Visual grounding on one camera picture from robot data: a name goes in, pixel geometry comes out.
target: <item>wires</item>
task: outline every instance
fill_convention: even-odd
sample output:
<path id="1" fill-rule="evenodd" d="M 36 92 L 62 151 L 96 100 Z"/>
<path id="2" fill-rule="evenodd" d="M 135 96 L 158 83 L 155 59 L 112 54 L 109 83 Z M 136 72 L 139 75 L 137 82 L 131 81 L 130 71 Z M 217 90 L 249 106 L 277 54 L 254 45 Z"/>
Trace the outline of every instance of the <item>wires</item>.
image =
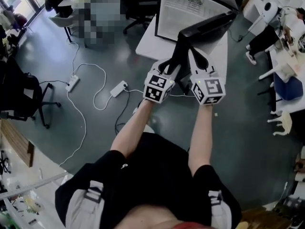
<path id="1" fill-rule="evenodd" d="M 45 82 L 62 82 L 62 83 L 65 83 L 65 84 L 69 85 L 69 83 L 63 82 L 63 81 L 45 81 Z"/>
<path id="2" fill-rule="evenodd" d="M 230 33 L 230 37 L 232 38 L 232 40 L 233 40 L 234 42 L 240 42 L 240 41 L 237 41 L 237 40 L 235 40 L 235 39 L 233 38 L 231 29 L 229 29 L 228 31 L 229 31 L 229 33 Z"/>
<path id="3" fill-rule="evenodd" d="M 82 63 L 82 64 L 80 64 L 80 65 L 76 68 L 76 70 L 74 70 L 74 60 L 75 60 L 75 58 L 76 58 L 77 52 L 78 52 L 78 50 L 79 50 L 80 47 L 79 47 L 79 45 L 78 45 L 77 43 L 75 43 L 75 42 L 72 42 L 72 43 L 74 43 L 74 44 L 77 45 L 77 50 L 76 50 L 76 54 L 75 54 L 75 56 L 74 56 L 74 58 L 73 58 L 73 61 L 72 61 L 72 73 L 71 73 L 71 76 L 74 75 L 82 65 L 93 65 L 93 66 L 96 66 L 96 67 L 98 67 L 100 70 L 102 70 L 102 71 L 104 72 L 104 74 L 105 74 L 104 84 L 103 84 L 102 88 L 101 88 L 100 90 L 98 90 L 97 93 L 96 93 L 96 94 L 94 95 L 94 97 L 93 97 L 93 106 L 94 106 L 94 108 L 97 109 L 97 110 L 105 110 L 106 107 L 107 107 L 107 105 L 108 105 L 108 103 L 109 103 L 109 101 L 110 101 L 110 99 L 112 98 L 112 95 L 111 95 L 110 98 L 108 99 L 108 101 L 107 101 L 107 103 L 106 103 L 106 106 L 105 106 L 103 109 L 99 109 L 99 108 L 96 107 L 96 105 L 95 105 L 95 97 L 96 97 L 96 95 L 97 95 L 101 90 L 103 90 L 104 87 L 105 87 L 105 84 L 106 84 L 106 71 L 105 71 L 104 69 L 102 69 L 101 67 L 99 67 L 98 65 L 93 64 L 93 63 Z M 72 153 L 72 155 L 69 156 L 69 157 L 67 157 L 59 166 L 62 166 L 64 163 L 66 163 L 68 159 L 72 158 L 72 157 L 74 156 L 74 154 L 75 154 L 78 150 L 80 150 L 80 148 L 82 147 L 82 144 L 83 144 L 83 142 L 84 142 L 84 140 L 85 140 L 85 137 L 86 137 L 86 135 L 87 135 L 87 124 L 86 124 L 86 119 L 85 119 L 84 115 L 83 115 L 82 112 L 75 106 L 75 104 L 73 103 L 73 101 L 70 99 L 70 97 L 69 97 L 69 92 L 67 92 L 67 98 L 68 98 L 69 101 L 73 104 L 73 107 L 81 114 L 81 116 L 82 116 L 82 118 L 83 118 L 83 120 L 84 120 L 84 123 L 85 123 L 85 134 L 84 134 L 84 137 L 83 137 L 82 140 L 81 140 L 81 144 L 80 144 L 79 148 L 77 148 L 77 149 Z"/>
<path id="4" fill-rule="evenodd" d="M 254 25 L 252 25 L 252 26 L 257 25 L 262 19 L 263 19 L 263 18 L 261 17 L 260 20 L 259 20 L 258 22 L 256 22 L 256 23 L 255 23 Z M 234 39 L 233 36 L 232 36 L 231 29 L 229 29 L 228 31 L 229 31 L 229 33 L 230 33 L 231 39 L 232 39 L 234 42 L 241 42 L 241 41 L 249 34 L 249 32 L 250 32 L 250 31 L 248 30 L 248 32 L 247 32 L 245 35 L 239 35 L 238 40 L 236 40 L 236 39 Z"/>
<path id="5" fill-rule="evenodd" d="M 137 92 L 140 92 L 140 93 L 144 93 L 144 92 L 142 92 L 142 91 L 140 91 L 140 90 L 137 90 L 137 89 L 134 89 L 134 90 L 130 90 L 130 91 L 127 91 L 127 90 L 125 90 L 124 89 L 124 91 L 126 91 L 126 92 L 135 92 L 135 91 L 137 91 Z M 188 96 L 188 95 L 170 95 L 171 97 L 195 97 L 195 96 Z"/>
<path id="6" fill-rule="evenodd" d="M 71 75 L 74 75 L 74 60 L 75 60 L 75 58 L 76 58 L 76 55 L 77 55 L 78 50 L 80 49 L 80 46 L 79 46 L 76 42 L 71 42 L 71 43 L 69 43 L 69 45 L 70 45 L 70 44 L 76 44 L 76 45 L 77 45 L 77 50 L 76 50 L 75 56 L 74 56 L 74 58 L 73 58 L 73 60 L 72 60 L 72 74 L 71 74 Z"/>
<path id="7" fill-rule="evenodd" d="M 109 101 L 110 101 L 111 98 L 112 98 L 112 95 L 111 95 L 110 98 L 108 99 L 108 101 L 107 101 L 107 103 L 106 103 L 106 106 L 105 106 L 103 109 L 97 108 L 97 107 L 95 106 L 95 104 L 94 104 L 94 108 L 96 108 L 97 110 L 105 110 L 105 109 L 107 108 L 107 105 L 108 105 L 108 103 L 109 103 Z"/>
<path id="8" fill-rule="evenodd" d="M 118 124 L 118 121 L 119 121 L 119 118 L 123 115 L 124 111 L 126 110 L 126 108 L 127 108 L 127 106 L 128 106 L 129 98 L 130 98 L 130 92 L 138 91 L 138 92 L 140 92 L 140 93 L 143 93 L 143 92 L 141 92 L 140 90 L 131 90 L 131 91 L 129 91 L 128 86 L 127 86 L 126 88 L 127 88 L 127 90 L 124 89 L 124 91 L 128 92 L 127 103 L 126 103 L 125 108 L 123 109 L 123 111 L 121 112 L 121 114 L 119 115 L 119 117 L 116 119 L 115 124 L 114 124 L 114 131 L 115 131 L 115 134 L 116 134 L 116 135 L 120 132 L 120 131 L 118 130 L 118 126 L 120 126 L 120 125 L 125 125 L 125 123 L 120 123 L 120 124 Z"/>
<path id="9" fill-rule="evenodd" d="M 73 152 L 73 154 L 72 154 L 71 156 L 67 157 L 67 158 L 65 159 L 65 161 L 63 161 L 59 166 L 62 166 L 64 163 L 66 163 L 67 160 L 68 160 L 69 158 L 72 158 L 72 157 L 74 156 L 74 154 L 75 154 L 78 150 L 80 150 L 80 148 L 81 148 L 81 146 L 82 146 L 82 144 L 83 144 L 83 142 L 84 142 L 84 140 L 85 140 L 85 137 L 86 137 L 86 135 L 87 135 L 87 124 L 86 124 L 86 119 L 85 119 L 84 115 L 82 114 L 82 112 L 74 105 L 74 103 L 72 102 L 72 100 L 69 98 L 69 92 L 68 92 L 68 91 L 67 91 L 67 98 L 68 98 L 69 101 L 73 104 L 73 107 L 74 107 L 78 112 L 80 112 L 80 114 L 81 114 L 81 116 L 82 116 L 82 118 L 83 118 L 83 120 L 84 120 L 84 123 L 85 123 L 85 135 L 84 135 L 84 137 L 82 138 L 81 145 L 79 146 L 79 148 L 76 149 L 76 150 Z"/>
<path id="10" fill-rule="evenodd" d="M 244 39 L 244 37 L 247 36 L 247 35 L 249 34 L 249 32 L 250 32 L 250 31 L 248 31 L 248 32 L 247 32 L 245 35 L 243 35 L 243 36 L 242 36 L 242 35 L 239 35 L 238 40 L 236 40 L 236 39 L 234 39 L 233 36 L 232 36 L 231 29 L 229 29 L 228 31 L 229 31 L 229 33 L 230 33 L 230 37 L 232 38 L 232 40 L 233 40 L 234 42 L 241 42 L 241 41 Z"/>

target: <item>concrete floor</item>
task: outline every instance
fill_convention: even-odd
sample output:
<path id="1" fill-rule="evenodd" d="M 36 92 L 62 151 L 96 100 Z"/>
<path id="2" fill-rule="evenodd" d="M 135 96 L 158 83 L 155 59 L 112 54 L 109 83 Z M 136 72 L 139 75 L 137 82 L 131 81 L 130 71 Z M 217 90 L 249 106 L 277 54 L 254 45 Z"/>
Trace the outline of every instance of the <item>concrete floor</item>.
<path id="1" fill-rule="evenodd" d="M 44 11 L 38 16 L 31 25 L 34 33 L 27 32 L 16 56 L 21 69 L 35 75 L 41 82 L 69 81 L 71 61 L 76 51 L 76 45 L 66 43 L 64 30 L 49 21 L 48 16 L 53 15 L 52 12 Z M 122 21 L 122 26 L 128 23 L 130 21 Z M 233 36 L 238 38 L 239 34 L 245 34 L 250 25 L 240 16 L 231 27 Z M 73 38 L 80 44 L 74 67 L 83 62 L 95 63 L 107 72 L 106 86 L 96 98 L 98 107 L 105 106 L 109 91 L 122 80 L 129 84 L 130 89 L 143 89 L 144 79 L 154 63 L 135 53 L 143 34 L 142 26 L 131 28 L 127 36 L 118 27 L 113 44 L 104 43 L 91 49 L 85 49 L 82 40 Z M 257 81 L 258 76 L 268 69 L 267 56 L 260 55 L 257 66 L 248 62 L 244 47 L 252 38 L 253 35 L 249 34 L 240 43 L 229 38 L 227 96 L 214 107 L 218 116 L 213 120 L 212 164 L 243 208 L 279 199 L 285 182 L 293 179 L 293 160 L 301 148 L 293 134 L 274 137 L 272 132 L 276 127 L 266 122 L 271 118 L 270 106 L 267 105 L 270 97 L 256 94 L 270 84 L 268 80 Z M 115 120 L 125 107 L 128 97 L 127 93 L 123 93 L 111 99 L 106 110 L 97 111 L 92 100 L 102 87 L 103 72 L 94 66 L 82 66 L 77 75 L 81 81 L 70 97 L 86 118 L 87 136 L 81 150 L 63 165 L 72 173 L 109 150 L 115 137 Z M 35 146 L 59 164 L 79 147 L 84 135 L 84 123 L 68 101 L 65 85 L 53 85 L 54 91 L 49 91 L 45 100 L 61 102 L 62 108 L 44 108 L 45 118 L 51 122 L 51 128 L 45 129 L 39 118 L 35 122 L 15 121 L 15 124 Z M 173 94 L 181 94 L 181 90 L 177 87 Z M 120 122 L 130 118 L 141 99 L 140 93 L 131 93 L 130 103 Z M 162 105 L 156 106 L 151 119 L 152 127 L 156 133 L 188 149 L 197 109 L 195 99 L 170 97 Z"/>

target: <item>white chair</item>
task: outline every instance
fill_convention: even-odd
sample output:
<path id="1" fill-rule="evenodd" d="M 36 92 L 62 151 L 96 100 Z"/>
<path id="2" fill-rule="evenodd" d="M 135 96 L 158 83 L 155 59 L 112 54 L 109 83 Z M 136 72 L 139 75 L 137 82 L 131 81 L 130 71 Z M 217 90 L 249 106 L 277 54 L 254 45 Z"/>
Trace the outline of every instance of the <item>white chair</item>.
<path id="1" fill-rule="evenodd" d="M 76 21 L 76 16 L 75 14 L 71 14 L 69 17 L 67 18 L 62 18 L 60 16 L 60 14 L 56 14 L 54 17 L 49 17 L 49 19 L 56 24 L 58 27 L 62 27 L 65 29 L 66 34 L 68 36 L 69 42 L 71 41 L 71 31 L 69 27 L 74 27 L 75 25 L 77 25 L 77 21 Z"/>
<path id="2" fill-rule="evenodd" d="M 290 114 L 288 112 L 282 112 L 282 115 L 278 118 L 275 118 L 273 120 L 267 120 L 268 123 L 279 121 L 282 123 L 277 124 L 276 126 L 282 126 L 284 128 L 283 132 L 273 132 L 273 135 L 287 135 L 290 133 L 292 128 L 292 119 L 290 117 Z"/>

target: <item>chair base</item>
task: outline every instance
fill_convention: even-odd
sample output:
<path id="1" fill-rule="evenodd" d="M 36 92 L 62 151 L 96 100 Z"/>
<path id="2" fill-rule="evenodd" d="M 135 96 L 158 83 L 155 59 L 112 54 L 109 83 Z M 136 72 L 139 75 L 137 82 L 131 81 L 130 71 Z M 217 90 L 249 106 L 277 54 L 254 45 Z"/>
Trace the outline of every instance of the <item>chair base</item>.
<path id="1" fill-rule="evenodd" d="M 42 97 L 41 97 L 41 100 L 43 100 L 48 88 L 52 89 L 53 88 L 53 85 L 48 83 L 48 85 L 46 86 L 46 88 L 44 89 L 43 91 L 43 94 L 42 94 Z M 39 114 L 40 114 L 40 117 L 41 117 L 41 121 L 42 121 L 42 124 L 45 128 L 49 129 L 50 125 L 46 124 L 45 121 L 44 121 L 44 116 L 43 116 L 43 111 L 42 111 L 42 106 L 44 105 L 52 105 L 52 104 L 56 104 L 57 107 L 61 107 L 61 104 L 58 103 L 58 102 L 41 102 L 40 106 L 38 107 L 38 111 L 39 111 Z"/>
<path id="2" fill-rule="evenodd" d="M 127 30 L 135 25 L 138 24 L 142 24 L 144 29 L 147 29 L 147 25 L 146 22 L 151 22 L 152 19 L 146 18 L 146 17 L 140 17 L 140 18 L 136 18 L 136 20 L 134 22 L 132 22 L 130 25 L 126 26 L 125 29 L 123 30 L 123 34 L 126 35 L 127 34 Z"/>

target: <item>black monitor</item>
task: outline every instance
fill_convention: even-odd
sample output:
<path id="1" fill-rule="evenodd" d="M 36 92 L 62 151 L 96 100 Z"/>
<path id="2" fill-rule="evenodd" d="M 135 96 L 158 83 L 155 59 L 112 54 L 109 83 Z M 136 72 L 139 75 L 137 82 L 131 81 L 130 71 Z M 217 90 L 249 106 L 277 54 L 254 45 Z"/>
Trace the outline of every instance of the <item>black monitor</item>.
<path id="1" fill-rule="evenodd" d="M 185 28 L 179 32 L 178 41 L 170 60 L 160 64 L 159 71 L 164 74 L 172 74 L 178 65 L 181 65 L 176 82 L 181 86 L 180 80 L 190 73 L 188 51 L 191 49 L 195 61 L 200 69 L 207 68 L 207 60 L 194 48 L 199 48 L 206 52 L 211 51 L 217 42 L 223 37 L 236 19 L 238 12 L 230 11 L 211 17 L 200 23 Z"/>

